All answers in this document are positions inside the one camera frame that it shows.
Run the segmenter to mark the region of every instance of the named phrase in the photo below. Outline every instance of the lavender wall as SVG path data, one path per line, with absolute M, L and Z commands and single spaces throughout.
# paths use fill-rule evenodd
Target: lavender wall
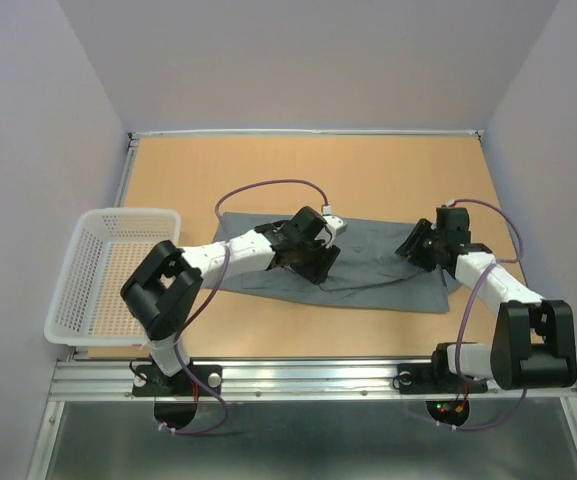
M 0 0 L 0 479 L 25 478 L 54 282 L 79 215 L 111 201 L 125 139 L 57 2 Z
M 483 139 L 530 285 L 568 300 L 577 336 L 577 0 L 561 0 Z
M 59 0 L 130 131 L 484 127 L 556 0 Z

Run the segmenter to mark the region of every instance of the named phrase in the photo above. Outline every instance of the basket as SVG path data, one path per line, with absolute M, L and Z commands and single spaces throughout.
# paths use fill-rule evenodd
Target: basket
M 155 244 L 177 241 L 180 226 L 174 210 L 105 208 L 82 215 L 44 326 L 48 341 L 86 347 L 143 343 L 141 325 L 119 292 Z

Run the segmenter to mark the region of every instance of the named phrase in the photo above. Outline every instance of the wooden table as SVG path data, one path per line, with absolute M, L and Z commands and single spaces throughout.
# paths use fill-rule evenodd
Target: wooden table
M 177 210 L 179 244 L 199 245 L 213 238 L 214 205 L 224 193 L 286 177 L 320 185 L 334 213 L 346 217 L 415 223 L 434 219 L 435 207 L 453 198 L 499 204 L 476 138 L 330 136 L 142 139 L 125 206 Z M 320 204 L 308 187 L 281 185 L 239 194 L 224 211 L 291 215 Z M 498 257 L 513 256 L 504 221 L 483 207 L 468 208 L 473 240 Z M 523 278 L 518 266 L 509 270 Z M 429 355 L 437 343 L 456 338 L 469 292 L 462 287 L 450 295 L 445 314 L 315 307 L 220 292 L 184 338 L 190 354 L 200 357 Z M 478 301 L 467 340 L 490 343 L 494 324 Z M 91 349 L 90 355 L 143 356 L 143 350 Z

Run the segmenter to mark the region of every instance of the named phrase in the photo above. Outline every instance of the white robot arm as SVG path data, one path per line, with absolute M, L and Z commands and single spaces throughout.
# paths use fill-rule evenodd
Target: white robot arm
M 577 381 L 573 316 L 570 306 L 547 300 L 497 264 L 490 249 L 471 243 L 468 211 L 462 207 L 437 208 L 432 224 L 421 219 L 397 254 L 432 271 L 437 266 L 471 289 L 497 314 L 492 346 L 464 344 L 461 371 L 494 378 L 503 389 L 567 387 Z M 531 332 L 543 343 L 532 343 Z M 440 344 L 433 354 L 433 374 L 456 373 L 454 344 Z
M 121 296 L 144 328 L 154 362 L 171 377 L 181 370 L 175 348 L 185 364 L 190 362 L 180 333 L 201 287 L 276 267 L 290 267 L 318 285 L 340 253 L 334 240 L 345 229 L 339 217 L 304 207 L 290 220 L 260 225 L 227 244 L 177 248 L 160 242 L 124 284 Z M 229 260 L 223 272 L 226 248 Z

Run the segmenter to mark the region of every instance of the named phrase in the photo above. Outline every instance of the gray towel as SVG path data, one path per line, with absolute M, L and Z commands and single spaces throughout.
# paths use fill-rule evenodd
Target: gray towel
M 257 225 L 291 218 L 285 215 L 226 213 L 233 236 Z M 344 218 L 348 229 L 335 241 L 341 254 L 328 279 L 312 285 L 290 269 L 250 272 L 224 281 L 222 290 L 311 305 L 443 313 L 448 293 L 459 283 L 440 269 L 428 273 L 395 255 L 414 225 Z M 223 240 L 221 227 L 214 241 Z

